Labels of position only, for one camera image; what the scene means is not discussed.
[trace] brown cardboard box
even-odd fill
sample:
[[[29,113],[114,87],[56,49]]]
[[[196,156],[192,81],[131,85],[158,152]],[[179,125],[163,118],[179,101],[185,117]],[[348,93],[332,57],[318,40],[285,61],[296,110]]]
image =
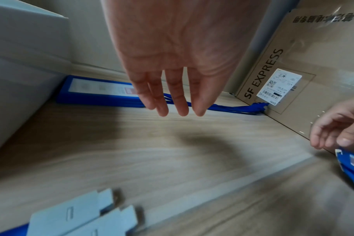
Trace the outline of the brown cardboard box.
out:
[[[266,113],[308,138],[318,116],[336,102],[354,97],[354,3],[295,9],[287,14],[237,98],[248,104],[264,102],[257,94],[270,91],[265,84],[277,69],[279,76],[301,78],[295,85],[288,81],[284,89],[291,90],[279,96],[279,103],[270,105]],[[280,77],[272,79],[280,84]]]

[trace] hand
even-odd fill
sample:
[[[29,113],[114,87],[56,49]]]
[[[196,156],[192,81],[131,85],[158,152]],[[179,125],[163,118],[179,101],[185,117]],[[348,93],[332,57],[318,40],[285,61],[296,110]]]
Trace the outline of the hand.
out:
[[[215,102],[247,49],[268,0],[102,0],[112,41],[143,104],[168,114],[161,73],[180,115],[188,68],[198,116]]]
[[[317,149],[354,144],[354,99],[336,104],[314,123],[310,144]]]

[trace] qr code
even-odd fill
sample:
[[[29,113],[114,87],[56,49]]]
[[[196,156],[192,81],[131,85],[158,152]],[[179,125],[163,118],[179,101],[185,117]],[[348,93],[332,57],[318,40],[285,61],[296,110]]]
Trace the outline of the qr code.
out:
[[[277,83],[277,81],[270,80],[266,85],[273,88],[273,86]]]

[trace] palm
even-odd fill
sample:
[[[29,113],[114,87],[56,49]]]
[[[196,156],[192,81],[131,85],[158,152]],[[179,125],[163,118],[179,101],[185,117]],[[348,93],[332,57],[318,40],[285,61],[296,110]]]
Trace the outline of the palm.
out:
[[[103,0],[118,55],[142,102],[168,114],[161,72],[180,115],[188,77],[193,110],[212,105],[246,50],[267,1]]]

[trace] fingernail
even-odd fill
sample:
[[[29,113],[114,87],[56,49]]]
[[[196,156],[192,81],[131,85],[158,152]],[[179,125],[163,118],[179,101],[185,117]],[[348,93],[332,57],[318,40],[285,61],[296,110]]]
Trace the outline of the fingernail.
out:
[[[349,139],[346,139],[346,138],[343,138],[342,140],[339,140],[338,141],[338,144],[342,147],[347,147],[351,144],[353,144],[353,141],[352,140],[349,140]]]

